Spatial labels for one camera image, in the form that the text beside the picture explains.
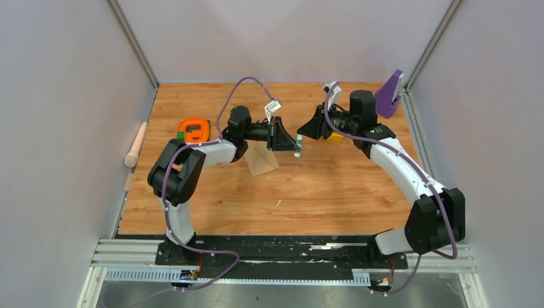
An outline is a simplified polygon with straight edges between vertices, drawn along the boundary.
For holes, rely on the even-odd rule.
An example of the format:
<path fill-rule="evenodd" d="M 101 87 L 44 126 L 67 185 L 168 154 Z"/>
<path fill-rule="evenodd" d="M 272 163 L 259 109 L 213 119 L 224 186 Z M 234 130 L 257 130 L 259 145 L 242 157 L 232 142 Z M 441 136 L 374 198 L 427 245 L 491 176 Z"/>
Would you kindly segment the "white green glue stick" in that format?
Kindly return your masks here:
<path fill-rule="evenodd" d="M 301 154 L 302 154 L 303 135 L 298 134 L 296 136 L 296 145 L 297 145 L 297 150 L 294 152 L 294 156 L 299 158 L 301 157 Z"/>

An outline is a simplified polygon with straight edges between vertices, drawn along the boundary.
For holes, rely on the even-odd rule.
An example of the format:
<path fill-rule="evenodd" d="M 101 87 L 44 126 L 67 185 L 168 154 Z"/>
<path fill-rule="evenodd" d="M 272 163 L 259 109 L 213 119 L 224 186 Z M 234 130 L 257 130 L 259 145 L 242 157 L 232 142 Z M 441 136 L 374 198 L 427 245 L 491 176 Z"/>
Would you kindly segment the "brown paper envelope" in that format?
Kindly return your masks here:
<path fill-rule="evenodd" d="M 280 167 L 274 153 L 267 149 L 265 142 L 248 141 L 244 158 L 252 176 L 263 175 Z"/>

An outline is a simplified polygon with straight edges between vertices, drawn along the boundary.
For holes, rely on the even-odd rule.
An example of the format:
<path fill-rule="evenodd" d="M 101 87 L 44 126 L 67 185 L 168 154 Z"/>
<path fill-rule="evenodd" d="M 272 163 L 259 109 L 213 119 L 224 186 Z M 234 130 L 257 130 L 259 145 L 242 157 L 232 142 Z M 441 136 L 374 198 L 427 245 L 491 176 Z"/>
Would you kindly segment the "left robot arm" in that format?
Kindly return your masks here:
<path fill-rule="evenodd" d="M 238 106 L 230 111 L 227 126 L 217 140 L 186 143 L 171 139 L 151 168 L 148 185 L 162 204 L 166 237 L 175 244 L 171 255 L 179 264 L 191 264 L 196 253 L 206 253 L 189 243 L 196 234 L 190 200 L 203 168 L 237 162 L 250 141 L 264 142 L 269 151 L 299 153 L 302 149 L 301 143 L 284 128 L 281 117 L 254 122 L 248 108 Z"/>

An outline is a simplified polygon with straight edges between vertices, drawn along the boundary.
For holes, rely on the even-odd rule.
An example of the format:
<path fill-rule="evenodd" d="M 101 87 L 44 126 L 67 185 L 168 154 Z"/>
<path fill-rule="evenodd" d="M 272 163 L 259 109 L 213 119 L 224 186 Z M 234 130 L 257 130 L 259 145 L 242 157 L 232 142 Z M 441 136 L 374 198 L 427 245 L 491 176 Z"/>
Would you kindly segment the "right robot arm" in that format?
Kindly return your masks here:
<path fill-rule="evenodd" d="M 349 137 L 356 148 L 390 176 L 412 204 L 404 227 L 374 237 L 375 244 L 366 250 L 370 265 L 382 268 L 394 253 L 423 255 L 464 240 L 464 194 L 435 181 L 407 154 L 392 130 L 378 121 L 372 92 L 351 92 L 348 110 L 333 99 L 324 101 L 297 130 L 298 135 L 314 140 L 328 139 L 333 133 Z"/>

